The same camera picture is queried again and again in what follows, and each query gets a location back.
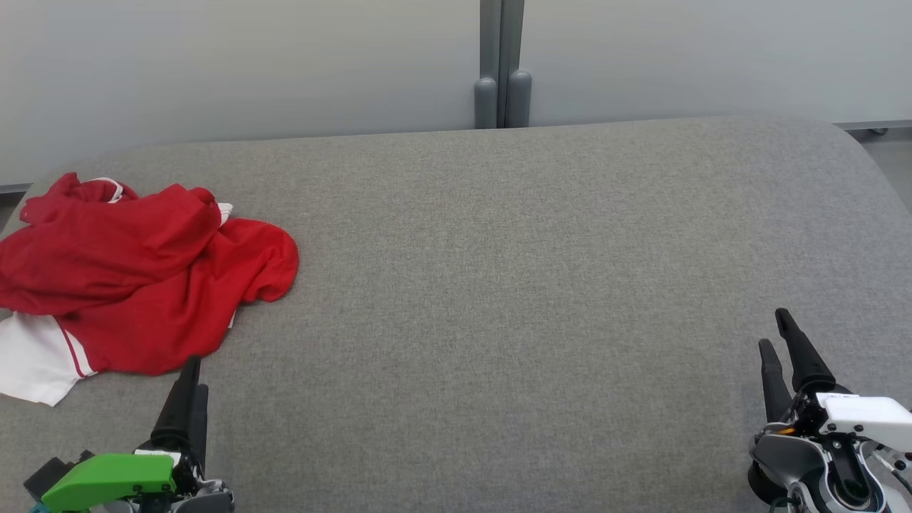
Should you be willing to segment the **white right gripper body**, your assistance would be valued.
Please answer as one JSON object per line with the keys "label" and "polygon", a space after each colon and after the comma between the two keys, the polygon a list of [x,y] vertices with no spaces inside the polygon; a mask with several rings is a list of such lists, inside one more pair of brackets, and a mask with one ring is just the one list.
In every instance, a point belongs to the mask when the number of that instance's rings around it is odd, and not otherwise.
{"label": "white right gripper body", "polygon": [[823,444],[830,438],[911,451],[911,413],[893,398],[838,392],[801,393],[768,433]]}

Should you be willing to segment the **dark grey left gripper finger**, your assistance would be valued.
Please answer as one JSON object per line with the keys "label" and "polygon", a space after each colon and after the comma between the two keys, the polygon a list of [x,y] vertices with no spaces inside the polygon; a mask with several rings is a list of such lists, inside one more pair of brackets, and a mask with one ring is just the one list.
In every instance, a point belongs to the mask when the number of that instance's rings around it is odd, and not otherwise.
{"label": "dark grey left gripper finger", "polygon": [[192,447],[191,428],[200,370],[199,356],[187,358],[151,431],[153,445],[178,452]]}
{"label": "dark grey left gripper finger", "polygon": [[195,394],[193,394],[188,436],[193,454],[195,454],[196,461],[203,473],[205,472],[207,457],[208,400],[208,386],[206,384],[198,384],[195,388]]}

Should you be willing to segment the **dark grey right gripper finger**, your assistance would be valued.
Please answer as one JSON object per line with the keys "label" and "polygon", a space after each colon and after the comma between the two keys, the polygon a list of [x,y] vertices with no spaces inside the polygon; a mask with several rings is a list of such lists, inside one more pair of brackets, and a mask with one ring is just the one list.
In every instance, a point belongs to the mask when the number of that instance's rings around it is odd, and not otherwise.
{"label": "dark grey right gripper finger", "polygon": [[785,341],[792,364],[792,389],[796,393],[829,393],[835,390],[835,377],[791,312],[775,311],[779,337]]}
{"label": "dark grey right gripper finger", "polygon": [[759,340],[763,402],[767,423],[781,421],[789,411],[792,394],[784,381],[784,370],[772,342]]}

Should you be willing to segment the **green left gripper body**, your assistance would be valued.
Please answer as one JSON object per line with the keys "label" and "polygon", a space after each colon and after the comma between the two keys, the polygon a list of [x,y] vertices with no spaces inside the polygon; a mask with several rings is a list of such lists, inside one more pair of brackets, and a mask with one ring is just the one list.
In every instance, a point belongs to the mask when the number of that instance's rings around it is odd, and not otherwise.
{"label": "green left gripper body", "polygon": [[75,463],[41,494],[48,512],[89,512],[124,504],[130,512],[172,512],[202,488],[204,467],[192,452],[108,452]]}

